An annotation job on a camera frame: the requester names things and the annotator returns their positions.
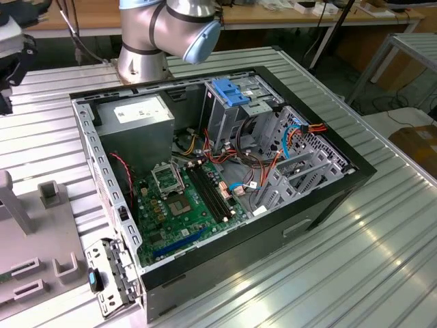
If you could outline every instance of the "green motherboard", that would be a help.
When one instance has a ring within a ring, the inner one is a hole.
[[[216,209],[211,207],[209,197],[211,194],[222,197],[218,186],[222,179],[209,162],[197,169],[203,170],[201,175],[208,177],[208,183],[205,179],[202,183],[213,188],[209,189],[210,192],[205,190],[207,188],[199,188],[197,176],[186,167],[178,170],[184,192],[170,194],[166,199],[161,198],[160,189],[152,174],[134,182],[135,193],[138,195],[137,226],[143,239],[137,253],[143,267],[247,219],[240,203],[232,196],[228,200],[220,199],[232,212],[232,216],[224,221],[218,220],[216,213],[210,211]],[[156,177],[161,189],[177,181],[170,169],[160,171]]]

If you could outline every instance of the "chip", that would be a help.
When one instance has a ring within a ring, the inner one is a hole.
[[[191,210],[190,203],[184,195],[174,195],[167,199],[167,205],[170,208],[171,214],[174,217],[186,213]]]
[[[163,237],[161,236],[161,234],[153,234],[149,237],[150,242],[152,244],[157,243],[158,241],[161,241],[163,239]]]

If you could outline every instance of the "metal stand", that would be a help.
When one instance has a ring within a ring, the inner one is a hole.
[[[49,181],[16,196],[12,185],[0,171],[0,320],[87,281],[67,188]]]

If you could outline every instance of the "connector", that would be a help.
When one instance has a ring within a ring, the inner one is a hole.
[[[306,124],[302,124],[301,126],[299,126],[299,130],[303,135],[306,135],[309,132],[309,126]]]

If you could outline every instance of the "blue cable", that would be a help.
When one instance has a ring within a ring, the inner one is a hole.
[[[290,158],[290,155],[288,154],[288,147],[287,147],[287,135],[288,135],[288,131],[291,128],[300,128],[300,125],[290,125],[289,127],[286,128],[286,130],[284,131],[284,136],[282,136],[282,148],[284,149],[284,155],[287,159]]]
[[[233,191],[235,188],[237,188],[237,187],[239,187],[239,186],[242,186],[242,185],[243,185],[242,182],[235,182],[235,183],[233,183],[233,184],[231,184],[231,185],[229,186],[229,190],[230,190],[230,191]]]
[[[235,182],[235,183],[233,183],[233,184],[231,184],[230,186],[229,186],[229,190],[230,191],[233,191],[235,188],[238,188],[239,186],[247,186],[247,184],[244,184],[244,183],[242,183],[242,182]]]

